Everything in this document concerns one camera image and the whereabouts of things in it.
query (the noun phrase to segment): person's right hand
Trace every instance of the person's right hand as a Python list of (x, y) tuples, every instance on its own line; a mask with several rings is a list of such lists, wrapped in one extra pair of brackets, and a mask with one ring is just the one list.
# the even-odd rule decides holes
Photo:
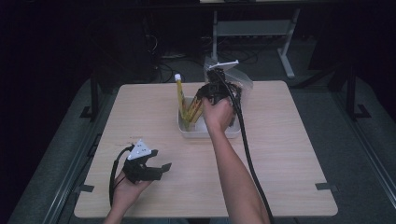
[(209, 133), (225, 132), (233, 118), (233, 107), (230, 98), (224, 98), (212, 105), (207, 98), (203, 98), (204, 120)]

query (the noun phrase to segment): white bottle cap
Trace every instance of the white bottle cap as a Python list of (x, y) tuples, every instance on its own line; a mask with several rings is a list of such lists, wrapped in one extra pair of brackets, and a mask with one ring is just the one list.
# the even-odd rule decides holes
[(176, 81), (181, 80), (180, 74), (175, 74), (175, 80)]

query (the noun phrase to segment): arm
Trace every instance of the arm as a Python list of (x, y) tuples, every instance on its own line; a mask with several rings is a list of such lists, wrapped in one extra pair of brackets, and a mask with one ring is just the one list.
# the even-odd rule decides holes
[(216, 105), (204, 98), (204, 118), (219, 169), (224, 201), (232, 223), (270, 223), (253, 180), (233, 150), (225, 130), (233, 117), (229, 100)]
[(152, 181), (141, 181), (134, 184), (124, 177), (125, 173), (121, 171), (116, 178), (115, 183), (119, 184), (114, 189), (113, 206), (107, 214), (105, 224), (121, 223), (128, 208), (136, 202), (140, 193), (152, 183)]

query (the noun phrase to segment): clear plastic tray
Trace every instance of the clear plastic tray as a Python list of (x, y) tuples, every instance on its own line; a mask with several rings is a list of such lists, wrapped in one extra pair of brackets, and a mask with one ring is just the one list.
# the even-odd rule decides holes
[[(185, 100), (186, 103), (189, 105), (192, 101), (193, 97), (186, 96)], [(187, 130), (186, 127), (183, 125), (183, 120), (180, 116), (180, 111), (177, 109), (177, 125), (180, 129), (181, 134), (185, 138), (209, 138), (209, 133), (207, 132), (206, 124), (204, 121), (203, 116), (198, 118), (195, 124), (191, 124), (189, 129)], [(227, 138), (235, 138), (241, 133), (241, 127), (239, 125), (238, 118), (235, 118), (233, 122), (233, 126), (228, 127), (225, 131), (225, 135)]]

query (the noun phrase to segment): table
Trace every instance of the table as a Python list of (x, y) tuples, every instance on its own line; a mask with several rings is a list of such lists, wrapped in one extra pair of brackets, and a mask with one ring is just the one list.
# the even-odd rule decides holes
[[(184, 83), (184, 93), (192, 96), (203, 85)], [(316, 187), (327, 181), (287, 85), (254, 82), (243, 114), (253, 164), (273, 215), (335, 215), (331, 191)], [(113, 161), (140, 138), (159, 149), (147, 166), (172, 162), (172, 167), (142, 193), (126, 217), (228, 216), (210, 139), (186, 139), (178, 129), (176, 84), (139, 84), (120, 88), (85, 181), (93, 191), (81, 192), (77, 217), (106, 216)], [(242, 137), (230, 141), (247, 165)]]

